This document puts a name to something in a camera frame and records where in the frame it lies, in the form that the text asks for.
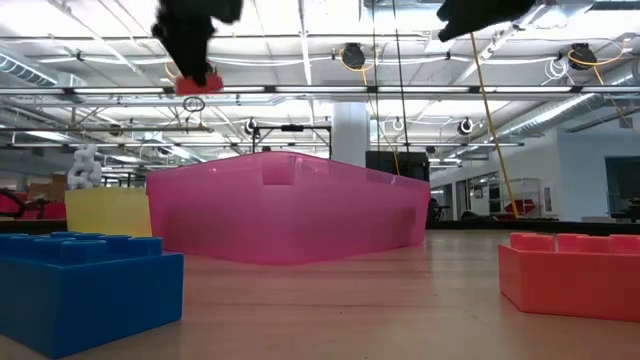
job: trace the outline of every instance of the black cable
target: black cable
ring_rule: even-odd
[[[19,219],[24,215],[24,211],[25,211],[24,201],[20,200],[20,198],[18,198],[13,191],[6,188],[0,189],[0,196],[6,197],[7,199],[11,200],[13,203],[15,203],[18,206],[18,211],[16,212],[0,211],[0,216],[7,216],[7,217],[12,217],[14,219]]]
[[[404,83],[402,78],[402,61],[400,59],[400,34],[398,33],[398,17],[396,14],[396,0],[392,0],[391,4],[393,5],[393,20],[396,22],[396,49],[398,50],[398,72],[400,75],[400,98],[402,99],[402,120],[404,122],[404,140],[405,145],[407,147],[407,166],[409,164],[409,132],[407,130],[407,109],[405,106],[404,100]]]
[[[378,91],[378,44],[376,43],[376,2],[371,2],[371,21],[373,26],[373,83],[376,87],[376,134],[378,134],[378,170],[380,170],[380,93]]]

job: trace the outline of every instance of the translucent pink container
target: translucent pink container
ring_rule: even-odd
[[[185,254],[300,264],[421,244],[429,183],[287,152],[150,173],[154,236]]]

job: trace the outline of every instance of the lego-style block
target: lego-style block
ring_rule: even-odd
[[[0,234],[0,334],[60,358],[177,321],[183,263],[160,238]]]
[[[554,251],[555,243],[549,235],[530,233],[513,233],[510,238],[511,247],[518,250]]]
[[[199,86],[191,77],[176,79],[176,95],[203,95],[220,92],[224,88],[222,78],[217,73],[207,74],[207,85]]]
[[[151,236],[149,201],[144,189],[106,188],[65,193],[67,228],[85,233]]]
[[[524,312],[640,321],[640,238],[613,239],[563,234],[557,252],[500,245],[500,291]]]
[[[430,198],[425,181],[275,151],[149,173],[147,193],[167,250],[281,265],[422,244]]]

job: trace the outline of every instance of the fluorescent light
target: fluorescent light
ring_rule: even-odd
[[[60,133],[56,132],[48,132],[48,131],[29,131],[27,134],[32,136],[41,137],[43,139],[53,140],[53,141],[68,141],[70,140],[67,136],[64,136]]]
[[[624,77],[624,78],[622,78],[620,80],[616,80],[616,81],[612,82],[611,85],[619,85],[619,84],[622,84],[623,82],[627,82],[627,81],[629,81],[631,79],[633,79],[633,75],[629,75],[629,76]]]
[[[256,92],[264,92],[264,87],[262,86],[225,86],[223,91],[224,92],[256,93]]]
[[[582,91],[597,93],[635,93],[640,92],[640,86],[585,86],[582,88]]]
[[[392,143],[393,146],[404,146],[404,143]],[[462,143],[438,143],[438,142],[421,142],[412,141],[409,146],[434,146],[434,147],[458,147],[462,146]]]
[[[366,86],[276,86],[276,92],[329,93],[366,92]]]
[[[180,156],[183,159],[187,159],[187,160],[191,159],[191,154],[187,150],[179,146],[166,147],[164,149],[167,149],[169,152],[177,156]]]
[[[164,94],[163,88],[76,88],[76,94]]]
[[[511,93],[527,93],[527,92],[535,92],[535,93],[554,93],[554,92],[569,92],[571,91],[571,86],[497,86],[493,89],[495,92],[511,92]]]
[[[64,95],[59,88],[0,89],[0,95]]]
[[[64,146],[63,144],[57,144],[57,143],[24,143],[24,144],[15,143],[15,144],[5,144],[5,145],[10,145],[13,147],[24,147],[24,148],[35,148],[35,147],[49,148],[49,147]]]
[[[102,173],[105,174],[131,174],[135,168],[122,168],[122,169],[113,169],[113,168],[102,168]]]
[[[116,156],[111,156],[112,158],[118,160],[118,161],[122,161],[122,162],[141,162],[142,160],[138,159],[137,157],[134,156],[128,156],[128,155],[116,155]]]
[[[429,166],[429,168],[431,169],[453,169],[453,168],[459,168],[462,167],[460,165],[432,165]]]
[[[429,159],[430,163],[441,163],[441,162],[455,162],[455,163],[460,163],[462,162],[462,160],[460,159],[452,159],[452,158],[447,158],[447,159]]]
[[[468,86],[407,86],[400,88],[400,86],[380,86],[378,91],[380,92],[404,92],[410,93],[443,93],[443,92],[468,92]]]

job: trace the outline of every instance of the white pillar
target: white pillar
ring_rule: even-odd
[[[333,160],[366,166],[369,120],[364,102],[333,104]]]

